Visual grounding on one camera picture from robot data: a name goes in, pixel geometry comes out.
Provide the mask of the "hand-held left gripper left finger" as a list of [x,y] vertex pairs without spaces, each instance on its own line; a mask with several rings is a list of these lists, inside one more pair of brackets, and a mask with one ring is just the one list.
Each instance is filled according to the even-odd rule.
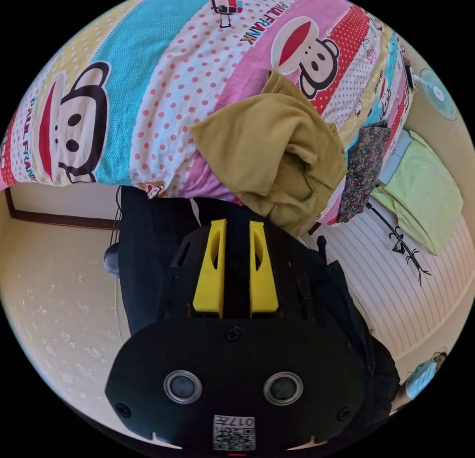
[[193,298],[193,308],[199,314],[223,317],[225,283],[225,219],[211,222],[205,243]]

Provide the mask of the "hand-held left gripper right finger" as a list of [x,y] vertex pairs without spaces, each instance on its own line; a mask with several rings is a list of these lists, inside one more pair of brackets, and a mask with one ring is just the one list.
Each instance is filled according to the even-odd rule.
[[262,222],[251,221],[249,223],[249,247],[250,317],[274,314],[279,308],[279,300]]

